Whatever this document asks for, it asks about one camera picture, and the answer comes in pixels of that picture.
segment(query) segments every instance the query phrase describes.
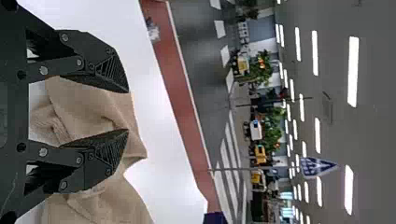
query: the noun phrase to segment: person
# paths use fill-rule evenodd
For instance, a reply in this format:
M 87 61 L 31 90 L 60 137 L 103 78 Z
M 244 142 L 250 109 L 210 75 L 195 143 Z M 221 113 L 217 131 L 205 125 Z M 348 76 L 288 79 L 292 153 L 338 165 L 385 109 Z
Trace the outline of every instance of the person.
M 205 214 L 204 224 L 228 224 L 228 222 L 222 212 L 214 212 Z

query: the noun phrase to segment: pole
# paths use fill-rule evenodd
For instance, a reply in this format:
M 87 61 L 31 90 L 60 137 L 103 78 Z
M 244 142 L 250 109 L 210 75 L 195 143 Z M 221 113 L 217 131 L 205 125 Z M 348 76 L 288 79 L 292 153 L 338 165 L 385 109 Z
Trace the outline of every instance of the pole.
M 296 98 L 296 99 L 294 99 L 294 100 L 311 100 L 311 99 L 313 99 L 314 97 L 311 97 L 311 96 L 307 96 L 307 97 L 303 97 L 303 98 Z M 283 100 L 285 100 L 286 102 L 290 102 L 290 101 L 292 101 L 291 100 L 291 98 L 285 98 L 285 99 L 276 99 L 276 100 L 268 100 L 268 101 L 265 101 L 264 103 L 265 104 L 271 104 L 271 103 L 282 103 L 283 102 Z M 242 106 L 252 106 L 252 104 L 249 104 L 249 105 L 236 105 L 235 107 L 242 107 Z
M 257 166 L 257 167 L 241 167 L 241 168 L 219 168 L 219 169 L 208 169 L 208 172 L 216 171 L 255 171 L 255 170 L 275 170 L 275 169 L 300 169 L 300 166 Z

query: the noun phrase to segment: gray floor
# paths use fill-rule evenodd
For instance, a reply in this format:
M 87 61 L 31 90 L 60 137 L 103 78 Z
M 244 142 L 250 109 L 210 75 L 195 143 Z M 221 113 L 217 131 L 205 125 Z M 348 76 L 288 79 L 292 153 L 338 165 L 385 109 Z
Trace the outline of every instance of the gray floor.
M 276 22 L 285 27 L 286 46 L 282 55 L 289 76 L 294 77 L 296 94 L 313 96 L 305 104 L 305 122 L 299 121 L 299 141 L 295 153 L 301 154 L 301 142 L 307 143 L 308 156 L 335 161 L 340 169 L 323 176 L 322 208 L 316 204 L 316 182 L 308 181 L 311 203 L 296 203 L 311 223 L 394 223 L 392 212 L 396 197 L 393 132 L 396 106 L 393 103 L 396 20 L 395 1 L 282 1 L 276 8 Z M 302 57 L 295 60 L 294 27 L 300 27 Z M 311 31 L 318 30 L 319 77 L 312 75 Z M 361 39 L 358 106 L 347 104 L 348 38 Z M 333 100 L 333 123 L 322 122 L 321 148 L 314 149 L 314 117 L 323 119 L 321 93 Z M 299 120 L 298 104 L 292 116 Z M 353 214 L 344 208 L 345 165 L 355 173 Z M 294 184 L 303 183 L 299 176 Z
M 220 50 L 228 46 L 229 51 L 238 48 L 236 36 L 235 10 L 234 5 L 226 0 L 220 0 L 221 10 L 210 6 L 209 0 L 175 0 L 171 2 L 171 9 L 177 29 L 178 40 L 183 52 L 186 69 L 188 72 L 191 89 L 197 107 L 198 115 L 204 133 L 206 147 L 212 167 L 218 164 L 224 168 L 224 163 L 220 155 L 221 141 L 226 138 L 225 127 L 229 123 L 230 94 L 226 85 L 226 77 L 230 67 L 223 67 Z M 214 21 L 224 21 L 226 36 L 218 39 Z M 241 122 L 234 121 L 236 128 L 239 151 L 244 153 L 244 140 L 240 140 L 242 135 Z M 228 153 L 228 160 L 231 160 L 232 148 L 238 147 L 225 144 Z M 245 166 L 244 155 L 241 159 Z M 244 180 L 242 173 L 239 179 Z M 228 204 L 233 204 L 230 189 L 233 188 L 227 181 L 226 174 L 222 174 L 224 188 L 226 190 Z M 239 189 L 243 189 L 244 182 L 240 182 Z M 243 191 L 236 192 L 237 211 L 233 206 L 230 207 L 233 217 L 232 223 L 241 223 L 243 207 Z

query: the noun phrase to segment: potted plant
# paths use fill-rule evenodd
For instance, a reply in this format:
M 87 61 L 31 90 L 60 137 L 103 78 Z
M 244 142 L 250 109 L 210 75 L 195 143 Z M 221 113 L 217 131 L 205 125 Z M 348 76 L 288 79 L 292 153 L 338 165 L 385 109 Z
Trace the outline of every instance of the potted plant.
M 256 58 L 250 59 L 249 73 L 242 77 L 236 77 L 235 81 L 239 84 L 256 82 L 258 85 L 264 83 L 265 86 L 268 86 L 269 78 L 274 72 L 269 61 L 269 52 L 266 50 L 260 51 Z

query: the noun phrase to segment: red floor stripe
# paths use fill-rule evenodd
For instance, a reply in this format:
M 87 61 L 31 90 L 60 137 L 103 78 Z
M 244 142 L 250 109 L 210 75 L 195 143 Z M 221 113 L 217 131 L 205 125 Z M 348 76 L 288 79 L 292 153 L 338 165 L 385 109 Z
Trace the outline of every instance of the red floor stripe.
M 150 16 L 160 27 L 161 41 L 154 44 L 154 50 L 198 188 L 208 201 L 208 212 L 220 211 L 215 183 L 206 171 L 208 161 L 166 4 L 141 0 L 141 6 L 145 16 Z

